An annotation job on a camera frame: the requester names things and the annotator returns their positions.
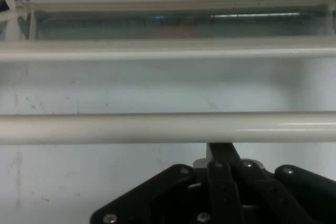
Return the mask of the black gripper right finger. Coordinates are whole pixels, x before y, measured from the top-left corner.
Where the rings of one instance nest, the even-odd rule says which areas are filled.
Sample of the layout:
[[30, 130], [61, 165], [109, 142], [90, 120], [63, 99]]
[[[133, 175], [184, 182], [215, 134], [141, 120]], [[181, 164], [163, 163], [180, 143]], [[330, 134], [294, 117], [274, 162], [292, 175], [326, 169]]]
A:
[[221, 223], [335, 223], [335, 181], [293, 165], [270, 173], [220, 145]]

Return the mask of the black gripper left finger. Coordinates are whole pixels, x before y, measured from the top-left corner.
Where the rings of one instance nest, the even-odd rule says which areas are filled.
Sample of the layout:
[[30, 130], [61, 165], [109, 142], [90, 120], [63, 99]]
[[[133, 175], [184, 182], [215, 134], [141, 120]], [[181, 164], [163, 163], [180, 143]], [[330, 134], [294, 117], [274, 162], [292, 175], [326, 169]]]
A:
[[210, 143], [205, 167], [175, 164], [96, 210], [90, 223], [244, 222], [232, 143]]

